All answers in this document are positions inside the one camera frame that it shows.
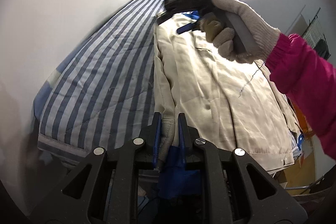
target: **mattress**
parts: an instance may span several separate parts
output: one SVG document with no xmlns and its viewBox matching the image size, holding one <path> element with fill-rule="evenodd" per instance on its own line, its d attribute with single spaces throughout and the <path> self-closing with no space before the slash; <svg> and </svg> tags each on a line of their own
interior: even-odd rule
<svg viewBox="0 0 336 224">
<path fill-rule="evenodd" d="M 76 165 L 152 121 L 153 24 L 163 0 L 133 0 L 58 66 L 34 100 L 38 148 Z"/>
</svg>

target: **hand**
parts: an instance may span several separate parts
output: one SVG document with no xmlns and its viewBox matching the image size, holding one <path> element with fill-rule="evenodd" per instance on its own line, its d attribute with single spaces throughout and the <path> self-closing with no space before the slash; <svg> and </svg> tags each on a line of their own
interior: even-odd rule
<svg viewBox="0 0 336 224">
<path fill-rule="evenodd" d="M 218 48 L 218 53 L 230 60 L 236 60 L 239 63 L 252 63 L 254 60 L 262 59 L 266 61 L 267 57 L 277 44 L 280 36 L 280 30 L 268 25 L 251 7 L 238 0 L 212 0 L 212 3 L 225 11 L 238 14 L 250 30 L 258 50 L 244 54 L 236 54 L 233 47 L 233 37 L 235 32 L 231 28 L 222 30 L 221 24 L 212 16 L 206 16 L 200 23 L 202 31 L 206 32 L 206 39 Z"/>
</svg>

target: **jacket sleeve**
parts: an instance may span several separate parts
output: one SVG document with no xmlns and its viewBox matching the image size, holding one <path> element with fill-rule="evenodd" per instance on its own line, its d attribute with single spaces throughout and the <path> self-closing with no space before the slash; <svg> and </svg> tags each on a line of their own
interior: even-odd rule
<svg viewBox="0 0 336 224">
<path fill-rule="evenodd" d="M 336 159 L 336 69 L 297 34 L 280 35 L 266 66 L 270 80 L 306 116 L 324 152 Z"/>
</svg>

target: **elastic sleeve cuff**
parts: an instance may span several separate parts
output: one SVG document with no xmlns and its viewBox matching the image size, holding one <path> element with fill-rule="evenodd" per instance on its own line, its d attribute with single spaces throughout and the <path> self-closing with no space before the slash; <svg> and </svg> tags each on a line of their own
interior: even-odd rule
<svg viewBox="0 0 336 224">
<path fill-rule="evenodd" d="M 279 39 L 272 52 L 266 60 L 266 67 L 270 72 L 274 71 L 277 65 L 281 62 L 284 55 L 288 52 L 291 46 L 290 39 L 284 34 L 280 34 Z"/>
</svg>

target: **bed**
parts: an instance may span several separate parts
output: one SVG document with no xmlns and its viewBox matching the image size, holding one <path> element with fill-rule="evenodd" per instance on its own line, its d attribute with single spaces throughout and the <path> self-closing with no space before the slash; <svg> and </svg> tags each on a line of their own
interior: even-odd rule
<svg viewBox="0 0 336 224">
<path fill-rule="evenodd" d="M 56 68 L 34 100 L 39 149 L 72 168 L 152 122 L 153 26 L 163 9 L 163 0 L 132 0 Z M 289 136 L 296 158 L 298 138 Z"/>
</svg>

